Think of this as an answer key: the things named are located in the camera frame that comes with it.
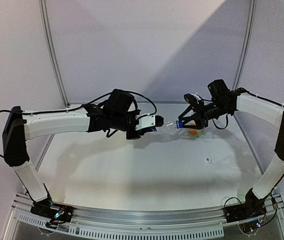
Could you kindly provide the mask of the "blue pepsi bottle cap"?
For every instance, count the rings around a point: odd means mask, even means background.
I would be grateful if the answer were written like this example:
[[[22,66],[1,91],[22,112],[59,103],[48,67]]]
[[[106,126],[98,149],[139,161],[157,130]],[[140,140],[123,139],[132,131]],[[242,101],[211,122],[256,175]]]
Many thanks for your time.
[[[183,122],[181,120],[176,121],[176,128],[177,129],[182,129],[183,128]]]

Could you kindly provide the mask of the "clear pepsi bottle blue label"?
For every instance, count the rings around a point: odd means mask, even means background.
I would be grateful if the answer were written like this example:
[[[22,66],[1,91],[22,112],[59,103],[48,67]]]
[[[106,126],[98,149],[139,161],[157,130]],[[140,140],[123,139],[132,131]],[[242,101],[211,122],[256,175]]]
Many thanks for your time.
[[[176,121],[164,121],[157,123],[151,128],[151,130],[159,134],[173,134],[176,130],[178,130],[178,126]]]

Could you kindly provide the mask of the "clear tea bottle white label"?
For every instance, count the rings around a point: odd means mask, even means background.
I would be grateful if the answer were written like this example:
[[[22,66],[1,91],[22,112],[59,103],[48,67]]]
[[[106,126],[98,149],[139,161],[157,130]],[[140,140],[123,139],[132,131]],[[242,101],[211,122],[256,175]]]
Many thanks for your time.
[[[188,126],[195,126],[196,123],[192,120],[192,121],[189,122],[187,125],[188,125]],[[201,137],[201,135],[203,134],[203,132],[204,132],[204,129],[193,129],[193,128],[189,128],[189,129],[188,129],[188,134],[189,134],[190,136],[193,136],[193,137],[196,137],[196,138]]]

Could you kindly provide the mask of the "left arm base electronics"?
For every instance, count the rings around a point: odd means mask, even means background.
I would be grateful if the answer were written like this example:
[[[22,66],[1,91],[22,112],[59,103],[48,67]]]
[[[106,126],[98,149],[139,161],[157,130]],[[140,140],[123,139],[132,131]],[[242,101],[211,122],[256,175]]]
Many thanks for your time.
[[[51,200],[33,202],[31,213],[40,217],[47,218],[45,227],[56,229],[58,225],[70,223],[74,208],[69,205],[53,203]]]

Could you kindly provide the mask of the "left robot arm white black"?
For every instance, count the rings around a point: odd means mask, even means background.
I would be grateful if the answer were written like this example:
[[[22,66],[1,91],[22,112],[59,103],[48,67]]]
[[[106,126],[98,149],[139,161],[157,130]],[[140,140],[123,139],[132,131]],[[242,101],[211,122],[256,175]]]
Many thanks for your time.
[[[137,140],[156,126],[156,113],[142,114],[135,100],[136,92],[114,89],[74,108],[23,111],[15,106],[9,111],[3,131],[3,158],[14,169],[36,208],[45,217],[56,213],[56,206],[38,177],[27,152],[26,142],[46,135],[103,131],[110,138],[125,132],[128,140]]]

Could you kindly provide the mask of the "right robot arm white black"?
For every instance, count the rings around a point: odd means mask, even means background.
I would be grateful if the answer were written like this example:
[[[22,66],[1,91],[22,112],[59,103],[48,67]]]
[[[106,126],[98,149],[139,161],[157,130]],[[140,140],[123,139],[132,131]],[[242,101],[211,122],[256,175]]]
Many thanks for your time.
[[[255,116],[278,130],[273,158],[259,181],[245,195],[240,208],[244,218],[251,218],[284,177],[284,104],[252,94],[242,87],[230,90],[222,79],[211,82],[208,90],[211,94],[208,104],[197,94],[184,95],[189,106],[178,117],[178,128],[201,130],[208,127],[209,121],[232,116],[238,111]]]

